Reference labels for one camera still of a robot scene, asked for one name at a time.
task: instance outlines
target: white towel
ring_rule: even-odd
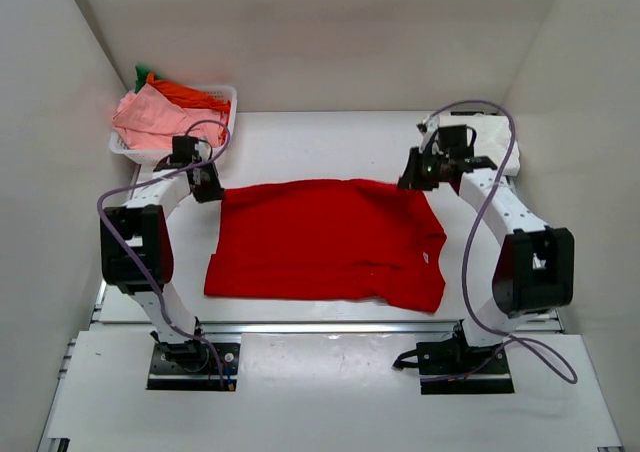
[[[440,115],[440,125],[461,125],[466,124],[473,127],[478,132],[476,145],[474,147],[475,155],[488,156],[496,165],[504,160],[509,146],[511,132],[509,131],[509,122],[506,117],[494,115]],[[504,169],[505,175],[516,176],[520,170],[520,150],[518,142],[516,142],[513,152],[507,161],[507,167]]]

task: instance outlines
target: white backdrop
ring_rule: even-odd
[[[87,0],[126,85],[146,62],[242,111],[502,99],[553,0]]]
[[[95,201],[124,88],[73,0],[0,0],[0,450],[35,450],[100,283]]]
[[[584,334],[626,450],[640,450],[640,0],[557,0],[506,105],[519,190],[576,237],[566,315]]]

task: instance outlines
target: red shirt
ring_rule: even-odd
[[[433,313],[446,236],[423,192],[369,180],[302,180],[226,191],[204,293],[361,300]]]

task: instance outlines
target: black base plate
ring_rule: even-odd
[[[233,392],[237,389],[238,365],[240,363],[239,343],[214,343],[213,344],[223,365],[226,364],[231,381],[226,371],[220,384],[218,368],[214,359],[197,372],[187,371],[175,362],[164,359],[160,346],[156,344],[151,356],[149,376],[147,378],[147,390],[199,390],[211,392]],[[231,362],[225,362],[226,354],[233,354]]]
[[[492,350],[467,352],[464,361],[455,360],[455,339],[443,342],[419,342],[418,370],[422,376],[422,395],[448,394],[512,394],[515,392],[505,354],[498,354],[486,366],[469,378],[454,381],[428,381],[435,377],[464,374],[482,364],[493,354]]]

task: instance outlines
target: white basket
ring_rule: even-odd
[[[189,87],[201,90],[216,99],[231,102],[227,127],[229,127],[229,130],[233,133],[233,125],[236,121],[236,110],[238,107],[238,93],[236,89],[230,85],[190,85]],[[111,132],[109,150],[114,154],[129,157],[140,165],[156,165],[160,159],[166,157],[167,153],[171,152],[170,149],[130,149],[115,130]]]

